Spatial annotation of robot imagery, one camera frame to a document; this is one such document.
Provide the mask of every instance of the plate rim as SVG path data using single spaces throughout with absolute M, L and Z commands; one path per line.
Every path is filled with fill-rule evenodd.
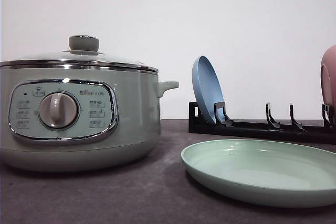
M 283 188 L 276 188 L 276 187 L 265 187 L 265 186 L 256 186 L 256 185 L 251 185 L 251 184 L 247 184 L 247 183 L 241 183 L 241 182 L 235 182 L 233 180 L 228 180 L 228 179 L 224 179 L 218 176 L 214 176 L 211 175 L 209 173 L 206 173 L 198 168 L 195 168 L 193 165 L 191 165 L 189 162 L 186 161 L 185 157 L 184 157 L 184 153 L 186 152 L 187 149 L 196 146 L 196 145 L 201 145 L 201 144 L 205 144 L 205 143 L 209 143 L 209 142 L 223 142 L 223 141 L 252 141 L 252 142 L 268 142 L 268 143 L 280 143 L 280 144 L 284 144 L 284 145 L 295 145 L 298 147 L 303 147 L 303 148 L 310 148 L 310 149 L 314 149 L 315 151 L 322 151 L 322 152 L 326 152 L 328 154 L 334 155 L 336 158 L 336 153 L 335 152 L 331 152 L 331 151 L 326 151 L 320 148 L 316 148 L 316 147 L 311 147 L 311 146 L 306 146 L 306 145 L 301 145 L 301 144 L 295 144 L 295 143 L 287 143 L 287 142 L 281 142 L 281 141 L 268 141 L 268 140 L 258 140 L 258 139 L 242 139 L 242 138 L 230 138 L 230 139 L 216 139 L 216 140 L 208 140 L 208 141 L 203 141 L 203 142 L 198 142 L 195 144 L 191 144 L 189 146 L 187 146 L 186 148 L 184 148 L 181 151 L 181 158 L 182 161 L 184 162 L 184 164 L 186 166 L 191 167 L 192 169 L 196 170 L 197 172 L 209 176 L 211 178 L 216 178 L 225 182 L 229 182 L 229 183 L 234 183 L 234 184 L 238 184 L 238 185 L 242 185 L 242 186 L 248 186 L 248 187 L 253 187 L 253 188 L 258 188 L 258 189 L 267 189 L 267 190 L 277 190 L 277 191 L 292 191 L 292 192 L 296 192 L 296 193 L 317 193 L 317 192 L 321 192 L 321 191 L 334 191 L 336 190 L 336 186 L 334 188 L 325 188 L 325 189 L 283 189 Z

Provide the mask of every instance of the glass lid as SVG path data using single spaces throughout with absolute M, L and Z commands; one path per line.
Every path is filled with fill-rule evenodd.
M 139 61 L 127 60 L 98 52 L 99 40 L 92 36 L 71 36 L 69 37 L 69 46 L 70 50 L 68 51 L 32 55 L 17 60 L 3 61 L 0 66 L 74 65 L 130 68 L 158 72 L 156 68 L 146 66 Z

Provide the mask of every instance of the black dish rack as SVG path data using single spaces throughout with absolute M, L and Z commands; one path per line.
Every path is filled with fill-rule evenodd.
M 323 126 L 304 126 L 294 119 L 293 105 L 290 104 L 291 124 L 281 124 L 271 116 L 270 103 L 266 104 L 267 123 L 240 122 L 232 120 L 226 114 L 225 102 L 214 104 L 216 124 L 209 124 L 202 116 L 197 102 L 189 103 L 189 133 L 242 136 L 250 138 L 264 138 L 270 140 L 336 144 L 336 126 L 333 123 L 334 109 L 332 106 L 322 105 Z M 225 117 L 221 121 L 217 115 L 223 110 Z

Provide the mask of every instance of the table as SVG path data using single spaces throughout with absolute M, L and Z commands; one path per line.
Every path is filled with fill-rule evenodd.
M 45 174 L 0 163 L 1 223 L 336 223 L 336 205 L 262 207 L 203 187 L 186 172 L 181 150 L 201 141 L 236 137 L 189 134 L 188 120 L 161 123 L 156 148 L 118 167 Z M 336 152 L 336 145 L 307 145 Z

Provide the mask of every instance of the green plate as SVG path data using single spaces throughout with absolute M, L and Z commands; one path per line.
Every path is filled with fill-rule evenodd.
M 213 140 L 183 149 L 187 171 L 230 198 L 286 208 L 336 203 L 336 154 L 264 140 Z

